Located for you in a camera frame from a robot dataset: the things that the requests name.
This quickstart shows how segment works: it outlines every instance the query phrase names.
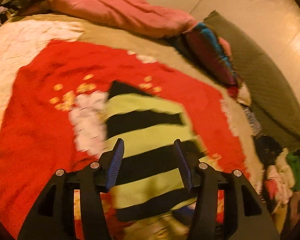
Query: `tiled floor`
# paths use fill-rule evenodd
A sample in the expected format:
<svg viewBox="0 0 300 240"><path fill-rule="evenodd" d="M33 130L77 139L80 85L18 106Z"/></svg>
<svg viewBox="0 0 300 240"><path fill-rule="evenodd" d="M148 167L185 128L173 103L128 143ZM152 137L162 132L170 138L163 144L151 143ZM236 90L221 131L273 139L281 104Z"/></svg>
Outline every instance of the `tiled floor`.
<svg viewBox="0 0 300 240"><path fill-rule="evenodd" d="M300 102L300 9L294 0L201 0L192 15L217 10L278 65Z"/></svg>

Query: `pink fabric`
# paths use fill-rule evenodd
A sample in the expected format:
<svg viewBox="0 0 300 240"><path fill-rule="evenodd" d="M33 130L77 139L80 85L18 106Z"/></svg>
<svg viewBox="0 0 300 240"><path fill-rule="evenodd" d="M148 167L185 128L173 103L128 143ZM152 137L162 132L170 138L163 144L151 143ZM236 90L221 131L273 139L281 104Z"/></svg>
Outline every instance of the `pink fabric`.
<svg viewBox="0 0 300 240"><path fill-rule="evenodd" d="M145 0L48 0L50 9L152 38L191 30L197 21L188 13L153 6Z"/></svg>

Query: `red cloth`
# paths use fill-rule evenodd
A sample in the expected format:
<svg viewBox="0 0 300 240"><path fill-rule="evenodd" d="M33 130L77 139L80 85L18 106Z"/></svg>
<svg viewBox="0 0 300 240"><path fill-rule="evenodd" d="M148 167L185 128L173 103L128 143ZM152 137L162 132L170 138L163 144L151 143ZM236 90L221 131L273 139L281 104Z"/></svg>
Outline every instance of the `red cloth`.
<svg viewBox="0 0 300 240"><path fill-rule="evenodd" d="M143 64L123 49L51 41L20 68L0 131L0 219L13 237L57 169L76 171L94 161L75 150L68 112L56 110L49 102L68 91L76 92L88 74L94 76L87 83L101 91L107 91L113 80L138 86L152 76L152 87L162 88L160 97L184 105L208 154L221 156L218 164L224 171L240 169L248 176L239 139L232 135L221 111L220 92L164 64ZM54 91L59 83L63 89Z"/></svg>

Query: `mattress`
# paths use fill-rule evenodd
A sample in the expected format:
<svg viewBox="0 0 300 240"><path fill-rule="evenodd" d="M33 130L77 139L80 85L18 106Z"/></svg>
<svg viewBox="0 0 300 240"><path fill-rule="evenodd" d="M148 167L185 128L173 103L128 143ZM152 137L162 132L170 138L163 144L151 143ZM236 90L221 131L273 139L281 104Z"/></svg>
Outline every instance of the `mattress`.
<svg viewBox="0 0 300 240"><path fill-rule="evenodd" d="M84 33L79 37L79 41L89 42L98 45L105 45L111 48L125 49L135 52L138 55L145 55L155 58L158 62L177 69L186 75L193 77L217 89L224 98L223 109L227 116L230 130L239 139L242 151L246 156L246 168L250 174L250 182L255 185L262 176L262 164L255 152L252 138L252 130L246 119L243 108L233 100L226 89L206 76L191 62L183 58L176 50L162 40L154 40L129 33L125 30L114 29L107 26L97 25L89 21L65 15L47 14L27 17L14 17L8 22L18 22L26 20L36 21L60 21L80 23ZM4 109L0 109L0 126L2 123Z"/></svg>

